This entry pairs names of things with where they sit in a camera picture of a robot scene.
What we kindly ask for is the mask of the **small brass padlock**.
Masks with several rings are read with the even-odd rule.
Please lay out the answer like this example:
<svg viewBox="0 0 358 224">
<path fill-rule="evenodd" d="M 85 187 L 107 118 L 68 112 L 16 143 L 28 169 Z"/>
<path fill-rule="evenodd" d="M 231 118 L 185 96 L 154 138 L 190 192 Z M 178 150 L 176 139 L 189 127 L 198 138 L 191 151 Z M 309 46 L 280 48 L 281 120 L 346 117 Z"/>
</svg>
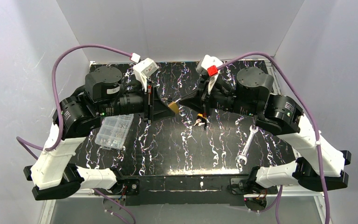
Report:
<svg viewBox="0 0 358 224">
<path fill-rule="evenodd" d="M 179 107 L 176 103 L 175 100 L 173 100 L 172 98 L 167 98 L 166 102 L 168 104 L 168 107 L 175 113 L 178 114 L 179 113 Z"/>
</svg>

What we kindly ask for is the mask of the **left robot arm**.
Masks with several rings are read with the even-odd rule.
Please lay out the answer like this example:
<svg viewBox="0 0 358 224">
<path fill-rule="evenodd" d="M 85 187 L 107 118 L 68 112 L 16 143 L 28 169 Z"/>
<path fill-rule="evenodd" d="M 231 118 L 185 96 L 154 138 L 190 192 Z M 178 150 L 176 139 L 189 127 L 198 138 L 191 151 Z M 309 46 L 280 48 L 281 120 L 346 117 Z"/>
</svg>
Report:
<svg viewBox="0 0 358 224">
<path fill-rule="evenodd" d="M 60 102 L 43 151 L 34 165 L 24 168 L 26 179 L 34 183 L 35 200 L 64 199 L 80 189 L 138 193 L 139 180 L 123 176 L 116 168 L 82 168 L 70 162 L 78 146 L 105 117 L 142 114 L 145 122 L 156 122 L 178 113 L 177 104 L 164 103 L 152 83 L 143 88 L 137 80 L 125 84 L 122 79 L 118 68 L 101 66 Z"/>
</svg>

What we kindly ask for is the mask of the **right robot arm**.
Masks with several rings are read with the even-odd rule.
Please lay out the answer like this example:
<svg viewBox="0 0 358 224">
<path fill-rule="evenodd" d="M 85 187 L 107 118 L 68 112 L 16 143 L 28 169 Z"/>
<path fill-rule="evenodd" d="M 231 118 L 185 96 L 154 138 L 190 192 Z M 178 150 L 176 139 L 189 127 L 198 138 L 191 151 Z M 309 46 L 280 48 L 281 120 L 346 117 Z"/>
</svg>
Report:
<svg viewBox="0 0 358 224">
<path fill-rule="evenodd" d="M 205 117 L 213 109 L 253 117 L 258 128 L 288 143 L 300 157 L 276 167 L 253 167 L 248 179 L 228 186 L 233 194 L 261 192 L 278 185 L 300 185 L 315 192 L 348 186 L 344 167 L 350 164 L 351 153 L 335 149 L 322 136 L 316 137 L 303 108 L 293 98 L 272 92 L 272 75 L 248 67 L 237 73 L 235 82 L 232 88 L 221 78 L 214 86 L 202 79 L 198 88 L 179 103 Z"/>
</svg>

